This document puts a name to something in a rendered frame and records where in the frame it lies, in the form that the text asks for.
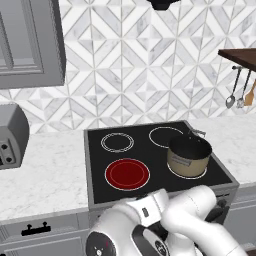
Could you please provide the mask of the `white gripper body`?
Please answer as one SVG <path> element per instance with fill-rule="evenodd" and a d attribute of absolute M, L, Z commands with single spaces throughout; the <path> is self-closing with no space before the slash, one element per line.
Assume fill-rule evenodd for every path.
<path fill-rule="evenodd" d="M 169 197 L 167 191 L 162 188 L 151 194 L 153 203 L 151 204 L 150 214 L 152 217 L 152 222 L 156 223 L 161 220 L 161 214 L 165 210 Z"/>

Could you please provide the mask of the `black glass stove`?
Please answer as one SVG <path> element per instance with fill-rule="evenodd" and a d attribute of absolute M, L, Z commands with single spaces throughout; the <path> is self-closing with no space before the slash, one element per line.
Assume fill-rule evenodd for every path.
<path fill-rule="evenodd" d="M 239 184 L 217 156 L 210 156 L 205 174 L 198 179 L 178 177 L 167 166 L 169 140 L 190 130 L 192 126 L 186 121 L 86 130 L 84 150 L 89 221 L 95 222 L 104 210 L 123 198 L 142 196 L 160 188 L 173 197 L 191 187 L 207 185 L 214 191 L 217 202 L 220 199 L 227 201 L 224 208 L 216 205 L 207 216 L 209 221 L 222 224 Z M 105 170 L 123 159 L 141 162 L 149 171 L 148 180 L 133 180 L 132 189 L 113 187 L 105 178 Z"/>

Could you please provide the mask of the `beige pot with black interior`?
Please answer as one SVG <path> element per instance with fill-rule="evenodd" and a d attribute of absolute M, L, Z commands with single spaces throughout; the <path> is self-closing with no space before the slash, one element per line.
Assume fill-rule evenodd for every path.
<path fill-rule="evenodd" d="M 212 154 L 212 146 L 205 135 L 203 131 L 192 129 L 169 141 L 167 166 L 176 176 L 198 179 L 205 174 Z"/>

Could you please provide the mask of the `grey drawer front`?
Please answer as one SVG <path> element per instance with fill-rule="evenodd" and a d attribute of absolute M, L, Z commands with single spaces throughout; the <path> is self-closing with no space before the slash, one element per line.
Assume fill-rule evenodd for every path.
<path fill-rule="evenodd" d="M 72 213 L 43 219 L 28 220 L 11 224 L 0 224 L 0 240 L 5 241 L 14 238 L 25 237 L 21 235 L 21 231 L 31 224 L 33 228 L 41 227 L 46 222 L 51 227 L 50 232 L 40 234 L 60 233 L 64 231 L 76 231 L 79 229 L 87 229 L 89 227 L 89 219 L 87 212 Z"/>

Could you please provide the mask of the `hanging metal spoon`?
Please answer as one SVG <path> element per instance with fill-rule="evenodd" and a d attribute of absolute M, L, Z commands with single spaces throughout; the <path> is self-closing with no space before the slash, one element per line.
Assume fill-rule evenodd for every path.
<path fill-rule="evenodd" d="M 235 93 L 235 90 L 236 90 L 236 87 L 237 87 L 237 84 L 238 84 L 238 80 L 239 80 L 239 77 L 240 77 L 242 67 L 241 66 L 233 66 L 232 69 L 237 71 L 237 75 L 236 75 L 235 83 L 234 83 L 234 86 L 233 86 L 233 91 L 232 91 L 231 95 L 226 99 L 226 102 L 225 102 L 226 107 L 228 109 L 230 109 L 233 106 L 234 102 L 235 102 L 234 93 Z"/>

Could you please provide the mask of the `grey cupboard door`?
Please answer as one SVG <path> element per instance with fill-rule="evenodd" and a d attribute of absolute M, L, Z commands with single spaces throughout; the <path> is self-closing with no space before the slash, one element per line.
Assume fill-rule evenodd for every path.
<path fill-rule="evenodd" d="M 0 256 L 85 256 L 80 238 L 69 238 L 5 249 Z"/>

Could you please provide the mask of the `hanging wooden spatula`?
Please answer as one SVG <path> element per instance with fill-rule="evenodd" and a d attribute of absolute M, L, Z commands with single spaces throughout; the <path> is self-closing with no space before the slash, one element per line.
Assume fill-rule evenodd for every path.
<path fill-rule="evenodd" d="M 249 91 L 249 93 L 245 96 L 245 101 L 244 101 L 244 105 L 245 106 L 251 106 L 253 103 L 253 99 L 254 99 L 254 89 L 256 88 L 256 80 L 253 83 L 253 86 L 251 88 L 251 90 Z"/>

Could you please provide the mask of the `grey toaster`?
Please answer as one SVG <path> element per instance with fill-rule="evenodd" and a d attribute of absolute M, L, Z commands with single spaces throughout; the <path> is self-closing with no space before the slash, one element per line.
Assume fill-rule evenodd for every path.
<path fill-rule="evenodd" d="M 29 140 L 29 123 L 16 103 L 0 104 L 0 170 L 21 166 Z"/>

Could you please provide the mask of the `dark wooden shelf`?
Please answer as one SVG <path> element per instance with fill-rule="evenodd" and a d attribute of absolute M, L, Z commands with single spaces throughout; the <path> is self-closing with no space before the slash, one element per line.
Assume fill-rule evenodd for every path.
<path fill-rule="evenodd" d="M 256 48 L 220 49 L 218 54 L 244 68 L 256 72 Z"/>

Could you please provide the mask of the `black range hood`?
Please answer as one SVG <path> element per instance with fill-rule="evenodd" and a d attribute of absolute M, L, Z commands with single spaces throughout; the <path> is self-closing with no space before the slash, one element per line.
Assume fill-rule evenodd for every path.
<path fill-rule="evenodd" d="M 171 4 L 180 0 L 147 0 L 151 3 L 152 7 L 156 11 L 166 11 Z"/>

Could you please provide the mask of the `grey wall cupboard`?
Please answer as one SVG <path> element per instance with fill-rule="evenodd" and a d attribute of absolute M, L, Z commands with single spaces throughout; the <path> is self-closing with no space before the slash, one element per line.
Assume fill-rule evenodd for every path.
<path fill-rule="evenodd" d="M 58 0 L 0 0 L 0 89 L 63 86 Z"/>

